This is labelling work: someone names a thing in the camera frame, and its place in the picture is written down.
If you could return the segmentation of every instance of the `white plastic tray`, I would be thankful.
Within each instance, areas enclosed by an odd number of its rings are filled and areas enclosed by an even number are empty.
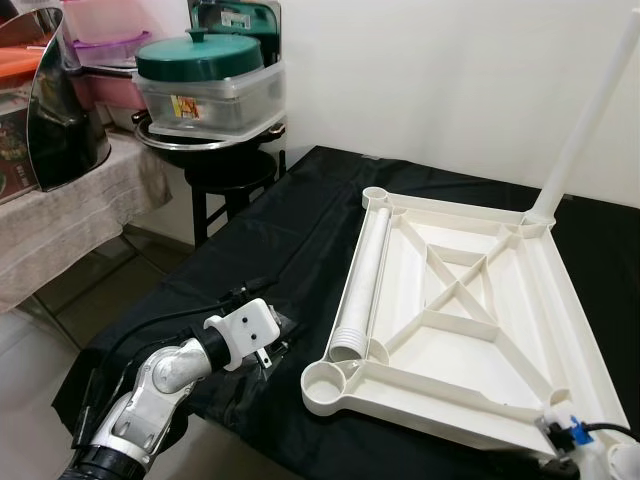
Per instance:
[[[550,225],[377,187],[363,205],[327,349],[301,377],[310,411],[541,459],[558,455],[542,423],[628,425]],[[582,478],[625,441],[598,432]]]

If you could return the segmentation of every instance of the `black stool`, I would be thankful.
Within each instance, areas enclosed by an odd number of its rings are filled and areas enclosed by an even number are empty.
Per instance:
[[[249,196],[260,187],[271,186],[278,165],[271,155],[260,150],[221,158],[207,169],[188,168],[184,178],[191,186],[193,235],[196,248],[207,240],[207,227],[224,212],[231,220],[250,203]],[[207,194],[224,196],[225,204],[207,215]]]

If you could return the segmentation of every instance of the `orange lid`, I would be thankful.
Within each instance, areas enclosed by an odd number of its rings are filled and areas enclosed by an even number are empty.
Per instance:
[[[18,47],[0,48],[0,78],[35,72],[43,51]]]

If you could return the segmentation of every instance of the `grey tablecloth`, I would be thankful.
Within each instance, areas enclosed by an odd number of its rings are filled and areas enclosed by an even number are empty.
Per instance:
[[[0,313],[171,199],[158,157],[127,134],[109,142],[106,162],[78,180],[0,205]]]

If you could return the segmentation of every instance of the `tiled floor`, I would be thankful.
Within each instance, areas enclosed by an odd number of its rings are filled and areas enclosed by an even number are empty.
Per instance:
[[[140,236],[128,237],[171,271],[188,251]],[[131,251],[114,239],[73,265],[39,292],[56,310]],[[86,344],[160,281],[162,275],[133,258],[58,315]],[[69,461],[70,435],[49,406],[73,362],[74,352],[43,320],[34,302],[0,315],[0,471],[3,480],[54,480]],[[185,438],[162,454],[151,480],[293,480],[298,477],[255,452],[233,434],[192,416]]]

